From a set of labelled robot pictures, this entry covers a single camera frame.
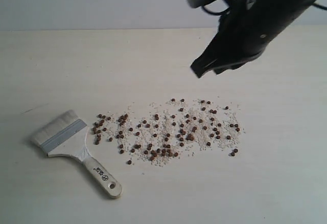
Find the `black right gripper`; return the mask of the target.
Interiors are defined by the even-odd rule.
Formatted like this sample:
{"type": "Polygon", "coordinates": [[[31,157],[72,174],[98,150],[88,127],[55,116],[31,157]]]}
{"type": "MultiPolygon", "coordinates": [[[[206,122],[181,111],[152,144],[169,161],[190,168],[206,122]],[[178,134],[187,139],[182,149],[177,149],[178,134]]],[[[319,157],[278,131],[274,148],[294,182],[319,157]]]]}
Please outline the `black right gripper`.
{"type": "Polygon", "coordinates": [[[316,0],[236,0],[205,51],[190,68],[197,78],[236,70],[266,46],[316,0]]]}

